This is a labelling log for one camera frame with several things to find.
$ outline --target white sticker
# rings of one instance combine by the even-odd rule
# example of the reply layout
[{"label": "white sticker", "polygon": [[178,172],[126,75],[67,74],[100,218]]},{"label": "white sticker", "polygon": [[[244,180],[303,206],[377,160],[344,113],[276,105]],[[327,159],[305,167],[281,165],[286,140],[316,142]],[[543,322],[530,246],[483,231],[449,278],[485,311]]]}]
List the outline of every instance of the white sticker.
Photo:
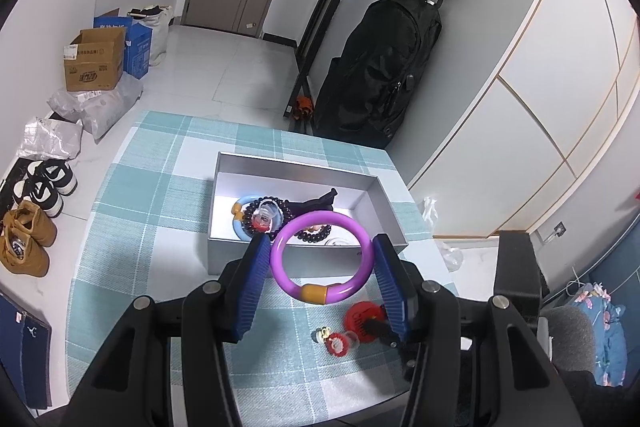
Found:
[{"label": "white sticker", "polygon": [[86,102],[87,100],[91,100],[92,98],[95,98],[96,96],[100,96],[102,94],[101,91],[87,91],[87,92],[81,92],[79,94],[76,94],[76,98],[78,99],[78,102],[83,103]]},{"label": "white sticker", "polygon": [[70,44],[65,46],[64,57],[65,60],[76,60],[76,58],[78,58],[78,45]]}]

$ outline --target brown boot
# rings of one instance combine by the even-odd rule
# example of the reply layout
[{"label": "brown boot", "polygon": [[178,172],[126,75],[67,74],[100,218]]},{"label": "brown boot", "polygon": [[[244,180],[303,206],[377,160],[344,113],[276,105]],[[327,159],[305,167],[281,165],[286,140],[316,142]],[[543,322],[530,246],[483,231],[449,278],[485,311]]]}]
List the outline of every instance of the brown boot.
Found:
[{"label": "brown boot", "polygon": [[47,252],[28,233],[3,227],[0,241],[0,262],[11,273],[44,277],[49,271]]},{"label": "brown boot", "polygon": [[44,211],[28,200],[22,200],[18,208],[4,214],[2,223],[31,235],[41,247],[50,247],[56,240],[58,229]]}]

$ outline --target white wardrobe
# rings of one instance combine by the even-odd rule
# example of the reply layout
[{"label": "white wardrobe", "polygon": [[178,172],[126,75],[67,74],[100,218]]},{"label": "white wardrobe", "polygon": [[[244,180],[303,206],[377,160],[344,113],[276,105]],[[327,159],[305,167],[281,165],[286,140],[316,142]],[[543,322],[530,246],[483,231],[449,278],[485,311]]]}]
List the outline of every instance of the white wardrobe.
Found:
[{"label": "white wardrobe", "polygon": [[[639,74],[638,19],[627,0],[534,0],[439,147],[411,179],[399,166],[415,201],[437,200],[434,233],[535,230],[602,156],[636,99]],[[392,160],[402,163],[406,144],[389,147]]]}]

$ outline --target purple bangle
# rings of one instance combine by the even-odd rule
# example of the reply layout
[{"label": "purple bangle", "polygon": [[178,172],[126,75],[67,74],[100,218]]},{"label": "purple bangle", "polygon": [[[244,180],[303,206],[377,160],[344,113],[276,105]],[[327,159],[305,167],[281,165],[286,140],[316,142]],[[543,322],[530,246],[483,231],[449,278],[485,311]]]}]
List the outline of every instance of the purple bangle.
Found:
[{"label": "purple bangle", "polygon": [[[348,230],[358,240],[362,247],[362,261],[360,267],[351,279],[342,284],[332,286],[321,286],[316,284],[305,284],[300,287],[295,284],[286,274],[282,266],[282,252],[291,239],[300,230],[314,225],[335,225]],[[285,293],[299,301],[311,304],[334,304],[344,301],[361,289],[369,280],[373,271],[373,245],[369,234],[361,225],[349,216],[332,212],[330,210],[316,210],[298,216],[289,221],[276,236],[271,247],[271,272],[273,278]]]}]

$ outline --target purple ring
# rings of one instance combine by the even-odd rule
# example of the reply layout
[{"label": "purple ring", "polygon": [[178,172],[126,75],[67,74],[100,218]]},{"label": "purple ring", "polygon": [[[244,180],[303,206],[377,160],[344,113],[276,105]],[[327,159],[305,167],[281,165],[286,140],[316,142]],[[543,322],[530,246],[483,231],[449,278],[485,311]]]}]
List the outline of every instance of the purple ring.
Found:
[{"label": "purple ring", "polygon": [[282,230],[280,230],[276,236],[275,241],[273,241],[273,246],[271,247],[270,264],[273,278],[285,293],[294,299],[302,300],[300,298],[302,288],[295,284],[284,271],[284,267],[282,266],[282,252],[291,237],[300,230],[315,225],[335,225],[336,227],[348,230],[353,233],[362,247],[362,261],[355,275],[347,282],[329,286],[326,289],[325,304],[344,301],[361,289],[367,283],[367,280],[369,280],[371,272],[373,271],[373,245],[369,234],[360,224],[354,219],[351,219],[351,217],[339,214],[338,212],[315,210],[292,219],[282,227]]}]

